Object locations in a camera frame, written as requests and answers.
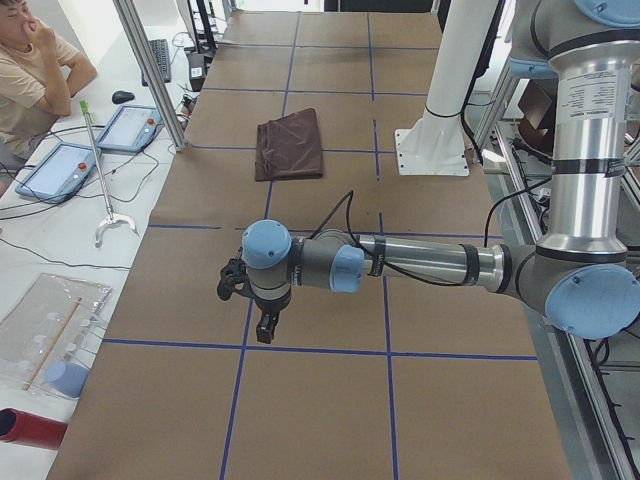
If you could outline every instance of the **wooden stick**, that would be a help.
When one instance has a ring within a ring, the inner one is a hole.
[[[35,370],[31,373],[29,378],[25,381],[24,385],[22,385],[22,389],[23,390],[29,390],[29,388],[31,387],[31,384],[33,383],[33,381],[38,376],[38,373],[40,373],[40,370],[42,369],[42,366],[44,365],[44,362],[46,362],[47,358],[49,358],[49,355],[51,354],[51,351],[53,350],[53,347],[55,347],[56,343],[58,343],[58,340],[60,340],[60,337],[62,336],[62,332],[64,332],[64,329],[67,328],[67,325],[69,325],[69,322],[71,321],[71,318],[75,315],[76,310],[78,310],[78,307],[80,306],[81,302],[82,302],[82,297],[76,298],[76,301],[75,301],[75,304],[73,305],[73,308],[71,309],[69,314],[66,316],[66,318],[62,322],[62,327],[60,328],[60,330],[58,330],[58,333],[56,333],[56,336],[53,337],[53,340],[51,341],[51,343],[47,347],[47,351],[44,352],[44,355],[40,359],[40,362],[36,366]]]

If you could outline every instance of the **white desk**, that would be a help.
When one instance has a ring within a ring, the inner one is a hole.
[[[150,39],[166,38],[173,55],[177,47],[171,44],[171,39],[178,31],[177,27],[151,27],[147,28],[147,35]],[[84,125],[79,105],[79,101],[83,99],[89,102],[94,124],[104,125],[117,108],[111,102],[111,94],[115,90],[133,92],[136,99],[130,104],[154,105],[149,89],[141,85],[140,69],[124,33],[116,39],[97,68],[98,78],[73,99],[72,115],[58,121],[53,128],[54,131]],[[177,106],[184,93],[179,85],[186,86],[188,84],[188,65],[182,51],[178,51],[175,56],[172,76],[173,81],[167,85],[167,89],[174,105]],[[86,130],[63,133],[60,134],[60,137],[65,141],[89,145]],[[58,141],[55,137],[49,137],[43,141],[28,163],[36,164]],[[154,142],[147,147],[146,152],[157,159],[158,167],[144,181],[140,193],[134,201],[131,203],[113,201],[113,207],[117,213],[130,215],[134,218],[139,236],[123,224],[106,230],[103,235],[102,247],[100,249],[94,247],[96,228],[107,214],[104,200],[100,195],[90,199],[75,197],[46,212],[13,220],[3,219],[41,210],[47,205],[35,204],[0,210],[0,227],[3,230],[0,234],[1,238],[16,245],[28,247],[46,257],[63,260],[67,263],[130,267],[146,231],[149,213],[158,199],[175,153],[166,130],[160,132]],[[125,155],[104,154],[102,165],[105,173],[129,158],[130,156]],[[138,189],[142,178],[155,165],[156,163],[149,157],[138,155],[115,174],[107,175],[109,193],[123,199],[131,198]],[[23,178],[26,173],[22,172],[18,178]],[[95,179],[96,176],[94,171],[87,183]],[[0,199],[0,208],[31,202],[29,199],[18,196],[13,191],[14,187],[15,185]],[[99,182],[86,186],[80,192],[83,196],[100,193]],[[0,285],[2,285],[0,319],[9,313],[43,272],[111,286],[113,288],[112,294],[100,313],[101,317],[107,321],[111,318],[128,274],[127,271],[113,269],[70,268],[54,265],[31,253],[0,243]],[[0,408],[6,407],[68,421],[75,408],[75,401],[28,393],[0,385]],[[0,443],[0,478],[3,480],[44,479],[55,455],[56,452],[48,450]]]

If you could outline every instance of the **blue and white tablet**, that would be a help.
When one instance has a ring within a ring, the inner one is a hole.
[[[16,187],[16,193],[47,203],[69,199],[96,165],[91,147],[59,143]]]
[[[108,152],[140,152],[154,139],[161,119],[155,107],[120,105],[96,143]]]

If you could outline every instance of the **warning label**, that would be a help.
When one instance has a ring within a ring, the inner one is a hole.
[[[628,70],[605,70],[560,80],[557,123],[601,118],[623,122],[628,82]]]

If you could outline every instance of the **beige t-shirt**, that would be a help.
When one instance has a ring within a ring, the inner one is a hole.
[[[78,49],[56,35],[59,65],[67,65]],[[58,119],[35,104],[44,96],[44,65],[34,48],[24,53],[0,44],[0,137],[18,156],[30,153],[29,141],[47,132]]]

